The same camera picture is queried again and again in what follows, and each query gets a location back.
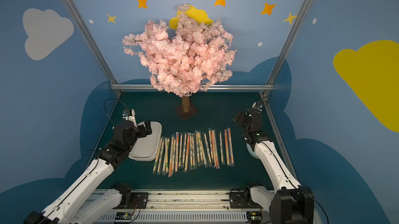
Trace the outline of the white plastic storage box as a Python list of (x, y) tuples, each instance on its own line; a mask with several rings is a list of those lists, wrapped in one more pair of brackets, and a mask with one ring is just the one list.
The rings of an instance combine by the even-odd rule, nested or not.
[(151, 129), (151, 135), (137, 140), (128, 155), (130, 159), (138, 162), (151, 162), (156, 158), (162, 136), (162, 125), (159, 122), (151, 122)]

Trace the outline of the chopsticks pair thirteenth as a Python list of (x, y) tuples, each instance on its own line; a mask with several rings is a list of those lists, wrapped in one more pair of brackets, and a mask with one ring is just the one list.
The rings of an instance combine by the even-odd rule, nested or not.
[(159, 160), (158, 160), (157, 175), (160, 175), (162, 172), (162, 160), (163, 160), (163, 154), (164, 154), (164, 147), (165, 147), (165, 137), (162, 137), (161, 149), (160, 149)]

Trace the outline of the chopsticks red print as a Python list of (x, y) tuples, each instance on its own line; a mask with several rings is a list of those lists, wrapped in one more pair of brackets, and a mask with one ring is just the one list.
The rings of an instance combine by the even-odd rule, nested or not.
[(172, 135), (170, 140), (170, 157), (169, 157), (169, 168), (168, 168), (168, 177), (171, 177), (174, 173), (175, 169), (175, 136)]

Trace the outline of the chopsticks pair eleventh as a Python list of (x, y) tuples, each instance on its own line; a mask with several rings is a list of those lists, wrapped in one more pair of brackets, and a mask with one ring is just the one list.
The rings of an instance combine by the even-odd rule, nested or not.
[(176, 132), (175, 135), (175, 172), (178, 172), (180, 167), (179, 165), (179, 132)]

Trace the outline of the chopsticks pair fourteenth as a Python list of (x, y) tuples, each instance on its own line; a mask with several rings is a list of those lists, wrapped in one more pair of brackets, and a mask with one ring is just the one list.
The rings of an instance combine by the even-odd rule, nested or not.
[(163, 140), (164, 140), (164, 138), (161, 137), (161, 139), (159, 141), (158, 149), (157, 149), (157, 154), (156, 154), (156, 158), (155, 158), (152, 174), (156, 174), (157, 171), (158, 171), (158, 166), (159, 166), (159, 161), (160, 161), (160, 156), (161, 156), (161, 150), (163, 148)]

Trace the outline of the chopsticks pair twelfth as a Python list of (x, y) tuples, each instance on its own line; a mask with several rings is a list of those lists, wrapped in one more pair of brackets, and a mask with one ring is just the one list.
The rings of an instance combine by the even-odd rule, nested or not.
[(165, 152), (164, 152), (162, 175), (166, 175), (169, 170), (169, 143), (170, 143), (170, 138), (165, 137)]

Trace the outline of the chopsticks pair fifteenth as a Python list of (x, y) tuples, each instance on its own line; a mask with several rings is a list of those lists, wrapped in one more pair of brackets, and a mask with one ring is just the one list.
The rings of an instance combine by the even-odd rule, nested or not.
[(204, 154), (201, 132), (198, 132), (197, 136), (198, 136), (198, 146), (199, 146), (199, 152), (200, 152), (200, 157), (201, 157), (201, 164), (206, 166), (206, 157)]

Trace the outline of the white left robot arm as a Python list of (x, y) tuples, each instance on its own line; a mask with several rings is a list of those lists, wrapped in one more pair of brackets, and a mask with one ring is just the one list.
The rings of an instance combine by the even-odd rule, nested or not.
[(124, 121), (114, 127), (113, 137), (83, 174), (43, 211), (32, 211), (24, 223), (92, 224), (113, 208), (131, 206), (134, 202), (131, 187), (115, 183), (103, 196), (82, 208), (97, 187), (128, 158), (137, 140), (151, 134), (150, 121), (138, 126), (132, 121)]

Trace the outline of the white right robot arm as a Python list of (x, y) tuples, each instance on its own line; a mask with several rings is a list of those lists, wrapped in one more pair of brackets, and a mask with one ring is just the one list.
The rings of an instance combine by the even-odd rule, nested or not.
[(273, 192), (263, 186), (250, 187), (250, 199), (268, 211), (272, 224), (312, 224), (314, 194), (293, 176), (275, 144), (262, 130), (261, 112), (261, 109), (252, 107), (245, 112), (237, 112), (233, 118), (237, 125), (244, 128), (244, 140), (262, 162), (273, 185)]

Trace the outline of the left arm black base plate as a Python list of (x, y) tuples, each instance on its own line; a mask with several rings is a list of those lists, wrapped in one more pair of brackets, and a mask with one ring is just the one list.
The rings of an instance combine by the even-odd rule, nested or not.
[(114, 207), (114, 209), (145, 209), (147, 207), (148, 197), (148, 192), (123, 193), (120, 204)]

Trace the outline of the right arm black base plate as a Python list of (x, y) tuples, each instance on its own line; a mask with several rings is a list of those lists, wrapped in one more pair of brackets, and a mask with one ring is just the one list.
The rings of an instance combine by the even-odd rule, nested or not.
[(231, 208), (265, 208), (269, 209), (274, 193), (264, 187), (245, 188), (244, 191), (233, 190), (229, 193)]

